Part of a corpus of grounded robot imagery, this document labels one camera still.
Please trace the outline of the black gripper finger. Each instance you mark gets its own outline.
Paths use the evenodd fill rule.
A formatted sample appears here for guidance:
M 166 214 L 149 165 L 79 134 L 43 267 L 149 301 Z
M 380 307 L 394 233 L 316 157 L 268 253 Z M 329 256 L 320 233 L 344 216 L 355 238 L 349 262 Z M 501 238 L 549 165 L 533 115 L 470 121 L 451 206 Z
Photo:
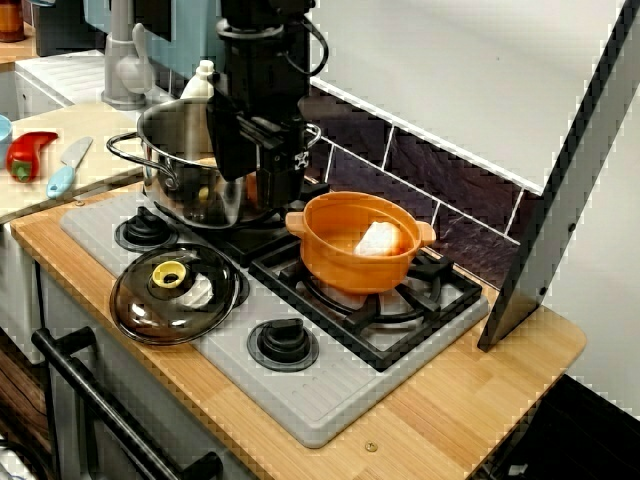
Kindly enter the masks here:
M 217 168 L 226 181 L 257 170 L 257 145 L 247 134 L 246 118 L 226 97 L 211 97 L 207 126 Z
M 283 207 L 301 194 L 306 151 L 258 147 L 257 195 L 258 205 L 265 209 Z

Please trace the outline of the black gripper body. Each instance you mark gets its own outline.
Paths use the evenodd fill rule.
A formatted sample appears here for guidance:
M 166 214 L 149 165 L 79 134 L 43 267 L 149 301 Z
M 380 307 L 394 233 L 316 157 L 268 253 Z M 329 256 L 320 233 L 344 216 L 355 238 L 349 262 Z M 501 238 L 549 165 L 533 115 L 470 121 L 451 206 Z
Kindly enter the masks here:
M 210 77 L 207 121 L 215 150 L 302 146 L 300 102 L 309 91 L 310 34 L 304 27 L 219 27 L 225 65 Z

